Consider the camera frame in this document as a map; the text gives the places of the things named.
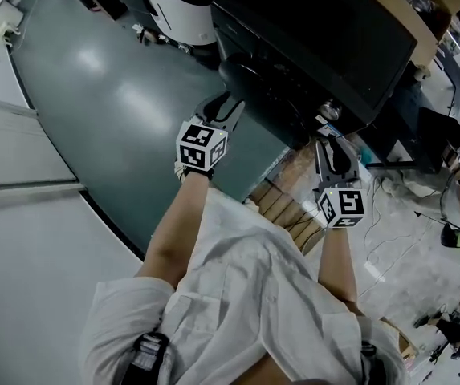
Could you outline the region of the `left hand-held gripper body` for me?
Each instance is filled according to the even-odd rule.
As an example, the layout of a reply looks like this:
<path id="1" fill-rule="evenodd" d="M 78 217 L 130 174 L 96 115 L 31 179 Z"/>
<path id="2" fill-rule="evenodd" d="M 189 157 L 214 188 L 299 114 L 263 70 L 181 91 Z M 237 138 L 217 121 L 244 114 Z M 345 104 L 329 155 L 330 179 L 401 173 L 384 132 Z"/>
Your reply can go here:
<path id="1" fill-rule="evenodd" d="M 176 138 L 177 161 L 186 168 L 208 172 L 226 155 L 234 127 L 208 123 L 199 115 L 184 121 Z"/>

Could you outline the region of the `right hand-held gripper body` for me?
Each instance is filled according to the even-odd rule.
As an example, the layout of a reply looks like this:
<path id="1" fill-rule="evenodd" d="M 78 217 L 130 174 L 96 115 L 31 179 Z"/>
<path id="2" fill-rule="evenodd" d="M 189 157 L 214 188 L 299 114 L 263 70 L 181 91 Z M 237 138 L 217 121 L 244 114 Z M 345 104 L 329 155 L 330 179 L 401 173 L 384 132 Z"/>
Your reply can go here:
<path id="1" fill-rule="evenodd" d="M 353 172 L 342 180 L 324 180 L 321 174 L 313 193 L 316 220 L 329 229 L 346 229 L 358 225 L 368 213 L 361 175 Z"/>

